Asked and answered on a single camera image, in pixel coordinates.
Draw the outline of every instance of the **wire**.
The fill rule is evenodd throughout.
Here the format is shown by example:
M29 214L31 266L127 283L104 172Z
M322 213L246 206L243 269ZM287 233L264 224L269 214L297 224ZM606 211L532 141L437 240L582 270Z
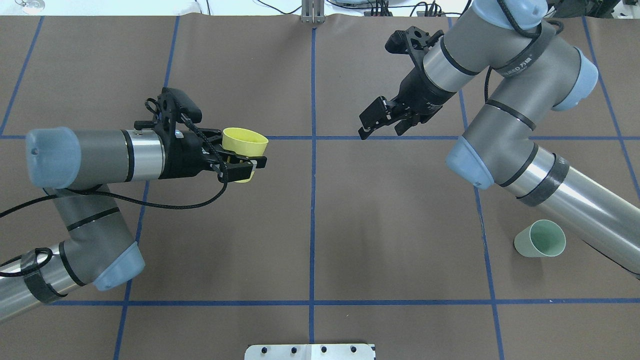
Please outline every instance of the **wire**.
M518 22L516 21L516 19L514 19L513 15L511 14L511 11L509 11L509 8L507 7L507 4L504 3L504 0L497 0L497 1L498 1L498 5L500 5L500 9L502 9L502 12L504 13L504 16L507 17L509 24L511 24L511 27L518 34L522 35L525 38L537 38L539 36L539 34L528 33L524 31L524 29L522 29L520 25L518 25Z
M268 7L272 8L272 9L274 9L274 10L276 10L276 11L280 12L280 13L281 13L281 14L283 14L283 15L290 15L290 14L292 14L292 13L297 12L298 10L300 10L300 8L302 8L302 6L299 6L299 7L297 7L295 10L293 10L293 11L291 11L291 12L288 12L288 13L287 13L287 12L283 12L282 10L280 10L280 9L278 9L278 8L274 7L274 6L271 6L271 5L269 5L269 4L267 4L267 3L265 3L265 2L263 2L263 1L261 1L261 0L256 0L256 1L257 1L257 2L259 2L260 4L263 4L264 6L268 6Z
M25 276L28 275L32 272L36 272L39 269L41 269L43 266L45 266L50 260L51 258L53 258L53 251L48 248L48 247L37 247L35 250L35 255L36 255L36 264L34 265L29 265L26 268L24 268L24 270L22 271L18 271L18 272L0 272L0 276L2 277L20 277L20 276ZM38 255L39 254L47 254L47 257L41 262L41 263L37 263L37 259L38 259ZM14 261L18 261L22 259L22 255L18 255L13 259L9 259L7 261L5 261L4 263L0 264L0 268L5 266L5 265L9 265L10 263L13 263Z
M200 9L200 13L202 13L202 7L200 6L200 3L198 2L198 0L196 0L196 4L198 4L198 9Z
M156 109L153 110L151 108L151 106L149 106L149 103L155 104ZM152 113L155 113L156 116L159 113L159 105L157 103L157 101L155 99L147 99L145 106L147 107L147 109L149 109L149 111L151 111ZM209 154L212 154L216 160L218 160L218 163L220 164L220 171L222 172L222 189L220 189L220 191L211 199L198 203L198 204L194 204L194 205L167 205L167 204L156 204L155 202L148 202L148 201L142 201L142 200L138 200L138 199L133 199L131 197L126 197L123 195L119 195L116 193L111 193L111 192L99 192L99 191L95 191L96 188L92 188L89 190L72 190L72 189L67 189L72 193L76 193L78 195L101 195L101 196L108 196L108 197L112 197L115 199L119 199L119 200L124 200L124 201L128 201L128 202L132 202L134 204L138 204L138 205L143 205L143 206L148 206L150 208L160 208L160 209L169 209L169 210L187 210L187 209L196 209L196 208L201 208L203 206L209 205L210 203L218 200L219 197L222 196L222 194L225 192L225 190L227 189L227 185L229 182L229 178L228 178L228 174L227 174L227 164L222 160L222 157L220 156L220 154L218 154L217 150L213 147L213 144L209 141L209 138L204 135L204 133L202 133L202 131L200 130L199 127L197 127L193 121L191 121L191 119L189 119L188 117L182 117L182 121L183 123L187 126L187 128L189 130L191 130L192 132L194 132L197 137L199 137L201 140L203 140L205 147L207 148L207 151L209 152Z
M462 13L465 13L465 12L467 12L467 10L469 10L469 6L471 6L471 1L472 1L472 0L468 0L468 1L467 1L467 5L465 5L465 9L464 9L464 10L462 10Z
M340 4L336 4L333 1L330 0L324 0L327 3L330 3L333 6L336 6L338 8L343 8L343 9L348 9L348 10L361 10L362 8L355 8L352 6L342 6ZM397 6L385 6L385 8L387 9L398 9L398 8L413 8L415 5L397 5ZM462 13L455 13L455 12L450 12L450 13L440 13L439 15L449 15L449 14L457 14L457 15L462 15Z
M484 102L489 99L489 78L491 77L492 70L490 66L486 70L486 77L484 78Z
M33 204L38 204L39 202L55 199L57 197L58 197L57 195L48 195L48 196L39 197L37 199L29 200L27 202L24 202L24 203L18 205L18 206L14 206L9 210L5 210L5 211L1 212L0 213L0 218L3 218L5 216L9 215L10 213L14 213L14 212L16 212L16 211L18 211L20 209L24 209L27 206L31 206Z
M409 14L409 17L412 17L412 16L413 16L413 12L414 12L414 11L415 11L415 9L416 9L418 6L420 6L420 5L424 5L424 12L425 12L425 13L428 11L428 6L429 6L429 4L425 3L424 1L421 1L421 2L417 3L417 4L413 7L413 9L411 10L411 14Z
M558 20L549 20L547 21L549 24L551 25L555 25L558 27L558 30L556 30L556 35L560 34L561 32L563 32L564 30L564 24L561 21Z

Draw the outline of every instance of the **black tape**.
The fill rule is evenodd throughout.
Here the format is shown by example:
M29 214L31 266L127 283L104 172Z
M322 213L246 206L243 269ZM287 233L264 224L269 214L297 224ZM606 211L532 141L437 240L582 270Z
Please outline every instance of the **black tape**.
M127 170L127 179L125 183L128 183L133 178L133 170L136 168L136 157L133 154L133 142L131 141L131 135L126 130L120 130L124 135L124 140L127 142L127 154L129 155L129 169Z
M444 37L440 38L440 48L442 50L442 54L444 55L444 57L447 58L447 60L449 60L449 63L451 65L453 65L453 67L455 67L461 73L466 74L466 75L471 75L471 76L476 76L476 75L480 74L479 72L475 72L475 71L471 71L471 70L466 69L464 66L460 65L451 56L451 54L449 54L449 51L447 50L447 47L444 46Z
M58 245L58 250L60 251L60 259L62 260L62 265L65 267L65 270L69 274L69 277L71 277L71 279L80 286L86 285L80 280L80 278L76 275L73 269L71 269L71 265L69 264L69 260L67 259L67 253L65 252L64 241Z
M111 209L105 210L105 211L103 211L101 213L97 213L97 214L92 215L92 216L90 216L88 218L84 218L84 219L82 219L82 220L80 220L78 222L74 222L73 224L68 225L67 226L67 231L71 231L73 229L77 229L78 227L81 227L82 225L89 224L92 221L96 221L96 220L98 220L100 218L104 218L105 216L111 215L113 213L118 213L119 211L120 211L120 209L118 209L118 207L116 206L115 208L111 208Z
M28 253L22 255L20 261L20 269L22 271L28 271L30 268L38 266L38 255L35 250L31 250ZM44 304L50 304L61 297L67 296L67 294L58 293L51 284L47 284L42 277L40 269L30 272L22 277L24 284L27 286L34 298Z
M520 51L514 58L507 62L507 65L494 69L498 74L505 78L516 76L527 70L534 62L545 52L549 43L556 35L556 28L546 21L542 21L539 25L540 35L531 40L529 45Z
M569 162L554 154L556 159L547 176L527 195L517 197L527 206L538 206L556 192L569 173Z
M520 120L523 124L525 124L526 126L529 127L529 129L531 129L531 131L534 131L536 129L536 123L534 123L533 121L531 121L531 119L529 119L528 117L526 117L523 113L520 113L518 110L502 104L499 101L493 100L493 99L488 99L486 101L487 105L491 105L494 108L498 108L508 114L510 114L511 116L513 116L514 118Z
M529 165L531 165L531 163L533 162L533 159L536 158L536 155L538 154L538 149L539 149L538 144L533 143L533 150L529 154L529 157L527 158L527 161L525 161L525 163L522 165L522 167L520 167L520 169L518 169L518 172L516 172L515 174L513 174L513 176L511 176L511 179L509 179L509 180L505 181L504 183L500 184L500 186L505 188L505 187L513 184L514 181L516 181L522 174L524 174L524 172L527 170Z

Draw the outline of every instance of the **blue tape line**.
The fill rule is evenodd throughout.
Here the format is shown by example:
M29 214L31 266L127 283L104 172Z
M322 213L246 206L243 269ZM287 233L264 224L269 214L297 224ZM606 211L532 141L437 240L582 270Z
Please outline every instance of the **blue tape line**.
M358 140L362 141L359 136L317 136L318 140ZM457 140L458 135L427 135L427 136L376 136L372 135L367 138L369 140Z
M308 306L307 300L131 300L129 306Z
M130 300L128 306L308 306L308 300ZM640 298L576 299L441 299L441 300L314 300L315 306L437 306L437 305L556 305L556 304L640 304ZM60 300L46 306L122 306L118 300Z
M295 135L271 135L265 136L269 140L311 140L311 136L295 136Z
M462 94L462 89L458 92L458 97L460 98L460 109L462 109L462 125L465 127L465 130L467 130L469 123L467 121L467 107L465 106L465 96Z
M4 112L4 119L2 120L2 125L0 125L0 135L4 133L4 128L9 121L9 114L11 113L13 102L15 101L15 97L18 95L18 89L20 88L20 84L22 83L22 77L24 76L24 72L27 69L27 65L29 64L29 59L31 58L31 53L33 53L33 48L36 46L36 40L38 40L38 35L40 34L40 29L42 29L43 22L44 16L41 16L40 21L38 21L36 32L33 34L33 39L31 39L31 45L29 46L29 51L27 51L27 56L24 58L24 63L22 63L22 69L20 70L20 74L18 75L18 80L15 82L15 87L13 88L11 99L9 99L9 104L7 105L6 111Z
M144 191L142 191L142 201L147 201L147 197L149 195L149 186L149 180L145 181L145 189ZM140 214L138 215L138 227L136 228L136 243L140 243L140 235L142 235L142 220L145 217L146 210L146 206L140 206Z
M524 304L640 304L639 298L584 298L584 299L503 299L495 301L498 305Z
M113 350L113 360L118 360L120 357L120 346L122 345L122 336L124 335L124 324L127 321L127 303L129 301L129 294L131 293L131 280L127 281L127 289L124 293L124 303L122 304L122 313L120 314L120 325L118 326L118 336L116 337L116 346Z
M0 135L0 140L24 140L24 135Z
M476 209L478 216L480 217L480 227L482 229L482 241L484 245L484 266L486 268L486 277L489 282L489 295L491 296L491 308L493 311L493 325L495 327L495 337L498 343L498 355L500 360L504 360L504 349L502 347L502 333L500 331L500 317L498 316L498 306L495 300L495 288L493 287L493 274L491 271L491 259L489 258L489 246L486 242L486 229L484 228L484 216L482 212L482 204L480 202L480 193L477 188L474 188L476 195Z
M145 181L145 190L142 193L142 201L147 201L149 194L149 181ZM142 235L142 221L145 217L146 206L140 206L140 214L138 215L138 228L136 230L136 243L140 243L140 236ZM122 345L122 335L124 333L124 324L127 321L127 309L129 307L129 296L131 295L131 284L133 280L127 281L127 288L124 292L124 300L122 302L122 314L120 315L120 325L118 326L118 336L116 337L116 345L113 351L113 360L118 360L120 357L120 346Z
M178 26L180 25L180 17L175 17L173 25L173 38L171 39L171 49L169 50L169 61L166 64L166 72L164 74L164 87L169 86L169 74L171 73L171 64L173 62L173 50L175 49L175 39L178 36Z
M531 140L618 140L617 136L530 136Z
M316 28L311 29L311 234L309 245L309 343L315 341L316 299Z
M449 22L449 29L451 29L452 21L451 18L447 18ZM465 130L468 128L467 121L467 107L465 106L465 96L462 93L462 90L458 92L458 96L460 97L460 109L462 111L462 124L465 127ZM489 295L491 296L491 309L493 312L493 326L495 327L495 339L498 346L498 355L500 360L504 360L504 349L502 347L502 333L500 331L500 318L498 316L498 305L495 302L495 290L493 287L493 274L491 272L491 260L489 258L489 246L486 243L486 231L484 228L484 216L482 212L482 204L480 202L480 193L478 189L474 187L474 193L476 196L476 209L478 213L478 217L480 218L480 227L482 229L482 241L484 246L484 267L486 268L486 277L489 284Z
M164 75L164 86L169 85L169 76L171 74L171 64L173 61L173 52L175 50L175 40L178 35L178 26L180 25L180 17L175 17L175 23L173 25L173 36L171 40L171 48L169 50L169 60L166 64L166 73ZM142 201L147 201L149 194L149 181L145 181L145 190L142 194ZM136 229L136 243L140 243L140 236L142 234L142 223L145 217L146 206L140 206L140 214L138 215L138 227ZM124 303L122 304L122 315L120 316L120 326L118 327L118 336L116 337L116 345L113 351L113 360L118 360L120 357L120 346L122 345L122 335L124 333L124 324L127 321L127 309L129 307L129 296L131 294L132 280L127 281L127 289L124 294Z
M122 306L124 301L118 300L60 300L48 306Z
M316 300L317 306L431 306L431 305L491 305L486 300Z
M584 33L587 36L587 43L589 43L589 51L591 51L591 58L593 59L593 65L596 65L598 68L598 81L600 82L600 86L602 87L602 92L604 93L604 99L607 102L607 107L609 108L609 114L611 114L611 120L613 121L613 126L616 128L616 134L618 134L618 140L620 141L620 147L622 148L622 153L625 156L625 161L627 162L627 168L629 169L629 174L631 175L631 181L636 188L636 195L638 199L640 199L640 186L638 185L636 172L634 171L634 167L631 164L631 159L629 158L629 153L627 152L627 146L625 145L625 141L622 137L622 132L620 131L620 125L618 124L618 119L616 118L616 113L613 111L613 105L611 104L611 99L609 98L609 93L607 91L607 87L604 84L604 80L602 78L602 71L598 66L598 60L596 58L596 52L593 49L593 43L591 42L591 34L589 33L589 25L587 24L587 19L582 17L582 25L584 26Z

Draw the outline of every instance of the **metal plate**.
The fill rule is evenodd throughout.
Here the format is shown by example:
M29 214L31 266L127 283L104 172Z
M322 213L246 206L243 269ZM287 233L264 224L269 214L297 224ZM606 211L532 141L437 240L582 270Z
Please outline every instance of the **metal plate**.
M370 344L252 345L244 360L375 360Z

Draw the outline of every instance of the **plastic cup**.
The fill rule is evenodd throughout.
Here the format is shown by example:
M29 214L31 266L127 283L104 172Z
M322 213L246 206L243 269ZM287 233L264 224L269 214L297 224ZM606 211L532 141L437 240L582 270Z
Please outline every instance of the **plastic cup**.
M528 258L550 258L564 251L566 237L551 220L538 220L520 231L513 241L516 250Z
M222 148L235 151L238 155L262 156L267 148L269 140L255 131L243 129L241 127L228 127L222 131ZM253 178L238 180L235 183L248 183Z

